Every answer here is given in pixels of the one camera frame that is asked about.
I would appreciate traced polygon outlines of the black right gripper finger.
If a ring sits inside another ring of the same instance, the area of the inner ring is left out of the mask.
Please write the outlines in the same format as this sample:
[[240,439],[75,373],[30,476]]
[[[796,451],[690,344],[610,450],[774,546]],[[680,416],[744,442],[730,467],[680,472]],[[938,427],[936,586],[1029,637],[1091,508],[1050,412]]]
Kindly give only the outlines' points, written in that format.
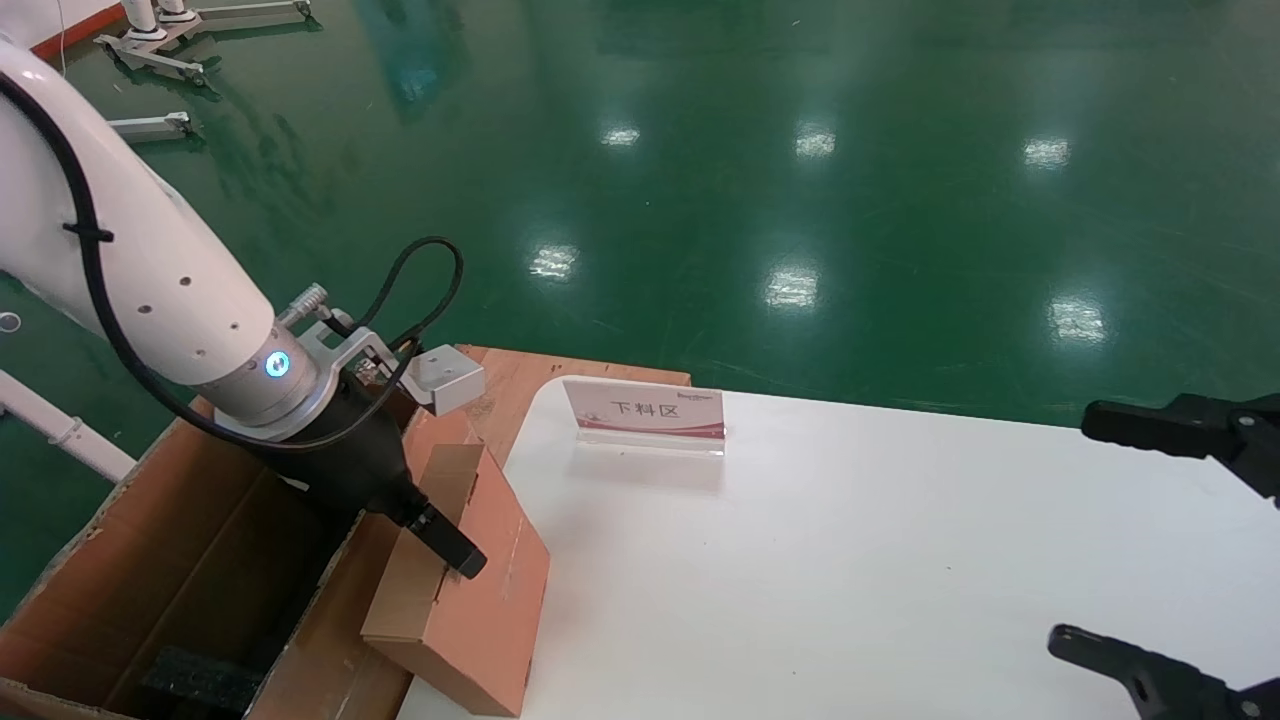
[[1094,401],[1082,433],[1171,457],[1212,459],[1258,496],[1279,500],[1279,395],[1230,401],[1179,395],[1162,407]]
[[1050,632],[1056,659],[1117,682],[1140,719],[1277,719],[1279,679],[1236,689],[1198,667],[1079,626]]

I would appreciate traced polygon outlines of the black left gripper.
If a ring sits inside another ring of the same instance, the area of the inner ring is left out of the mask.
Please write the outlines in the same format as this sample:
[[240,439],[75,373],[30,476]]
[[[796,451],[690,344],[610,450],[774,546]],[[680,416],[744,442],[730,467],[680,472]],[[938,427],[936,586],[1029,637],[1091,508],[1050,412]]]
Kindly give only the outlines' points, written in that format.
[[475,579],[486,555],[413,483],[401,427],[387,405],[343,439],[307,452],[255,450],[283,480],[302,486],[307,505],[334,527],[381,514],[415,536],[449,569]]

